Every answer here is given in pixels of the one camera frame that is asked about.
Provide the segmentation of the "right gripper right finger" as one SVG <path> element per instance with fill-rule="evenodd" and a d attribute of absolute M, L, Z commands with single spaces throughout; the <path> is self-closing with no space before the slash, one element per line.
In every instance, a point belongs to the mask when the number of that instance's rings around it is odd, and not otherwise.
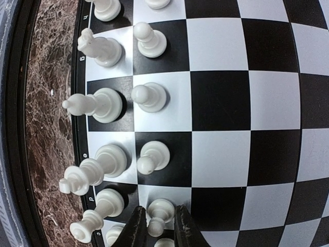
<path fill-rule="evenodd" d="M 207 246 L 185 205 L 175 208 L 174 242 L 175 246 Z"/>

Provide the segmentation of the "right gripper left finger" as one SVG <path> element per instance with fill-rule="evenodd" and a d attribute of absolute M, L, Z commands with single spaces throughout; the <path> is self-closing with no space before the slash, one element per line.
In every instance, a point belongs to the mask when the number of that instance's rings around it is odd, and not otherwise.
<path fill-rule="evenodd" d="M 145 208 L 137 206 L 113 247 L 142 247 L 147 245 L 147 220 Z"/>

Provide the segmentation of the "white piece front row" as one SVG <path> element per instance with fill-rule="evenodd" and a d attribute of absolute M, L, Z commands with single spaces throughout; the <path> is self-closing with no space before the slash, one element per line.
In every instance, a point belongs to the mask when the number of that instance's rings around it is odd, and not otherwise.
<path fill-rule="evenodd" d="M 115 225 L 110 230 L 108 230 L 105 235 L 107 245 L 112 246 L 116 242 L 122 231 L 123 226 L 119 225 Z"/>

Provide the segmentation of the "white pawn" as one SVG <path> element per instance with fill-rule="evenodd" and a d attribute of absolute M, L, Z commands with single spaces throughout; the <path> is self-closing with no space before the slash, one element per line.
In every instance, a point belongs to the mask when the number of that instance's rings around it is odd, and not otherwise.
<path fill-rule="evenodd" d="M 173 239 L 161 238 L 156 241 L 154 247 L 175 247 L 175 243 Z"/>
<path fill-rule="evenodd" d="M 151 9 L 162 9 L 170 3 L 170 0 L 145 0 L 145 3 Z"/>

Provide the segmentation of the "white king piece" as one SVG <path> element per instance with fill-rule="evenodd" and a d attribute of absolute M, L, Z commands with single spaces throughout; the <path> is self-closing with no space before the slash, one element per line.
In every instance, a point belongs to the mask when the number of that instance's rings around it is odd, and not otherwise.
<path fill-rule="evenodd" d="M 119 146 L 102 146 L 96 152 L 95 158 L 86 158 L 79 166 L 66 168 L 64 178 L 59 180 L 59 190 L 65 194 L 83 196 L 90 186 L 100 185 L 105 176 L 120 176 L 126 166 L 126 153 Z"/>

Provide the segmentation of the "white bishop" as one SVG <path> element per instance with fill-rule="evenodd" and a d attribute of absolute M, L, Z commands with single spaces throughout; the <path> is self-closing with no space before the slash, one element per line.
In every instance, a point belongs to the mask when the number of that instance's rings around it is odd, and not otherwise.
<path fill-rule="evenodd" d="M 73 116 L 92 116 L 98 122 L 107 124 L 119 117 L 123 103 L 115 90 L 104 87 L 94 94 L 72 94 L 62 102 L 62 107 Z"/>

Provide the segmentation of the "black grey chess board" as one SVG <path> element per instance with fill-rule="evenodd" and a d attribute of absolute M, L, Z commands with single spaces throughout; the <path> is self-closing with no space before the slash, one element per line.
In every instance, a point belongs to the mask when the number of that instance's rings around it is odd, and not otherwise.
<path fill-rule="evenodd" d="M 328 1 L 171 1 L 151 9 L 122 1 L 110 22 L 79 1 L 75 37 L 90 28 L 116 39 L 123 57 L 110 68 L 75 53 L 73 93 L 108 87 L 123 101 L 115 122 L 73 117 L 76 162 L 104 145 L 127 154 L 126 171 L 83 197 L 119 191 L 122 214 L 92 235 L 123 226 L 138 205 L 184 204 L 211 246 L 328 246 Z M 148 23 L 167 38 L 164 53 L 143 56 L 133 28 Z M 137 85 L 167 94 L 156 113 L 131 98 Z M 164 143 L 170 161 L 144 175 L 141 148 Z"/>

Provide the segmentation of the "white pawn e file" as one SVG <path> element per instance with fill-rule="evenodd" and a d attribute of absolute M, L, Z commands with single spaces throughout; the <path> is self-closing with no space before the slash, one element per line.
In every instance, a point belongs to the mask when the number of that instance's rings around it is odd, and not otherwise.
<path fill-rule="evenodd" d="M 131 98 L 143 111 L 156 113 L 165 106 L 167 94 L 163 86 L 150 82 L 134 87 Z"/>

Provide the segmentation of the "white knight piece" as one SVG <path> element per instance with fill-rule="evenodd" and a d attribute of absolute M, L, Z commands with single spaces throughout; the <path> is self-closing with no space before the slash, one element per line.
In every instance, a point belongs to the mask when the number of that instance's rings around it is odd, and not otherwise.
<path fill-rule="evenodd" d="M 81 31 L 78 38 L 78 51 L 93 58 L 102 67 L 112 67 L 122 56 L 120 43 L 113 38 L 94 37 L 90 28 Z"/>

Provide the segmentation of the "white pawn second row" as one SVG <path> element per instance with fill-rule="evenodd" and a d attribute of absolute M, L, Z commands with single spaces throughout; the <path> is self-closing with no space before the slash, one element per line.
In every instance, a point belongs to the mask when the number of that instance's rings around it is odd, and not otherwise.
<path fill-rule="evenodd" d="M 145 57 L 157 58 L 166 50 L 166 36 L 161 31 L 154 30 L 148 23 L 137 23 L 133 28 L 133 34 L 137 39 L 139 52 Z"/>

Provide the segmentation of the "white rook corner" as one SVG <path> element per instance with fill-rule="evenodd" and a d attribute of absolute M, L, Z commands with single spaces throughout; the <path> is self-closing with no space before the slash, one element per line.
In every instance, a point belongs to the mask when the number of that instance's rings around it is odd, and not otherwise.
<path fill-rule="evenodd" d="M 94 15 L 103 22 L 108 22 L 117 17 L 121 10 L 119 0 L 86 0 L 95 5 Z"/>

